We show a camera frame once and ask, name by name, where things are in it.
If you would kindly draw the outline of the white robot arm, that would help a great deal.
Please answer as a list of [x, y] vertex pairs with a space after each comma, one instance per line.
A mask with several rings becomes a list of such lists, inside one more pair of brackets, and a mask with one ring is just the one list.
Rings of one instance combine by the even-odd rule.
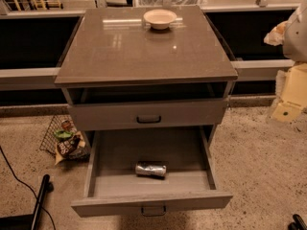
[[283, 55], [294, 62], [287, 72], [277, 73], [276, 99], [270, 113], [271, 119], [291, 122], [307, 107], [307, 1], [267, 33], [264, 42], [281, 45]]

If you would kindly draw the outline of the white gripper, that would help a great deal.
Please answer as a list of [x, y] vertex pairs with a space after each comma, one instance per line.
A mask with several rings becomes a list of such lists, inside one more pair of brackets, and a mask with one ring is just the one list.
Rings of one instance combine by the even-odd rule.
[[[286, 21], [277, 24], [266, 34], [264, 42], [272, 46], [282, 45]], [[281, 93], [272, 111], [272, 118], [280, 122], [291, 122], [307, 107], [307, 64], [293, 66], [285, 74]]]

